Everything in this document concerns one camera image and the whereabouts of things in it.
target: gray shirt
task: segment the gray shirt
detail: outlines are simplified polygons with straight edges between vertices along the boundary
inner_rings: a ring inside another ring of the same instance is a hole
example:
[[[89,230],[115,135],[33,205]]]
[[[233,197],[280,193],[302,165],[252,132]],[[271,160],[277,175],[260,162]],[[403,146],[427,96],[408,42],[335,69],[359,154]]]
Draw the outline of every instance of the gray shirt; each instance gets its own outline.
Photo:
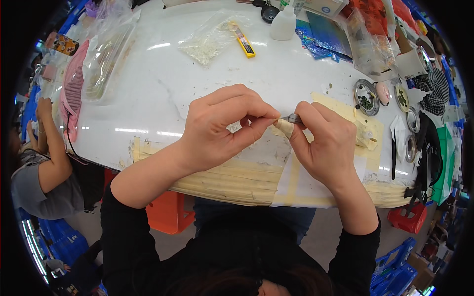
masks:
[[[22,153],[24,165],[11,177],[11,195],[15,208],[22,207],[41,219],[55,220],[84,210],[84,200],[74,173],[48,193],[39,185],[38,166],[48,159],[33,151]]]

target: black sleeve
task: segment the black sleeve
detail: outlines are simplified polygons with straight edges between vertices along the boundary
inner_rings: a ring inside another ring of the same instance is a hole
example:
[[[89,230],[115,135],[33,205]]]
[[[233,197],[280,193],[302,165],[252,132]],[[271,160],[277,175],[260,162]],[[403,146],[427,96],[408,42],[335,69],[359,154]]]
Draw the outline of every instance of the black sleeve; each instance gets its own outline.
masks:
[[[336,256],[329,263],[331,280],[355,295],[370,295],[370,282],[380,243],[379,217],[378,220],[377,229],[366,235],[353,235],[343,229]]]
[[[108,294],[142,295],[156,277],[160,261],[155,239],[149,233],[145,208],[134,209],[115,199],[106,186],[100,209],[104,274]]]

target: white glue bottle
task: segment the white glue bottle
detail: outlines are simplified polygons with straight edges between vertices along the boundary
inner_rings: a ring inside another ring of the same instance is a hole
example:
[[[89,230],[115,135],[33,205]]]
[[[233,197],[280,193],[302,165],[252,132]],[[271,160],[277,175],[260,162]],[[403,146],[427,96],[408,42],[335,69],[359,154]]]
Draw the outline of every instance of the white glue bottle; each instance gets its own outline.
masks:
[[[270,37],[274,40],[290,40],[295,35],[296,15],[294,14],[293,1],[273,19],[270,26]]]

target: tweezers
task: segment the tweezers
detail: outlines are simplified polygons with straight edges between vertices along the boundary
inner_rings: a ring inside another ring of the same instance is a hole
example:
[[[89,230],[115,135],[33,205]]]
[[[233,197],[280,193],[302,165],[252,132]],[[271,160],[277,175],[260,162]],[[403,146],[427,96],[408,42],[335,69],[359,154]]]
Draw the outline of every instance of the tweezers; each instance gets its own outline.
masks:
[[[304,125],[301,118],[300,118],[300,116],[296,115],[294,113],[291,113],[290,115],[288,115],[286,117],[281,117],[281,119],[286,120],[290,123],[298,123],[300,125]]]

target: black shirt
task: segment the black shirt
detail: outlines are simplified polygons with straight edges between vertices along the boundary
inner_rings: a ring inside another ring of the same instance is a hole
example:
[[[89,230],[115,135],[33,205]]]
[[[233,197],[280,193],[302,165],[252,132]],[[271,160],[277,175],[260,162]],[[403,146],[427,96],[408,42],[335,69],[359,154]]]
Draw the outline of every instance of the black shirt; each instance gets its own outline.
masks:
[[[160,261],[149,233],[146,210],[117,201],[106,187],[101,213],[103,283],[110,296],[162,295],[176,281],[210,269],[244,269],[257,286],[267,279],[304,295],[287,273],[295,266],[317,272],[324,269],[296,244],[296,234],[266,214],[268,207],[248,207],[205,224],[197,238],[171,258]],[[370,295],[375,256],[380,241],[377,229],[367,235],[342,230],[329,278],[334,295]]]

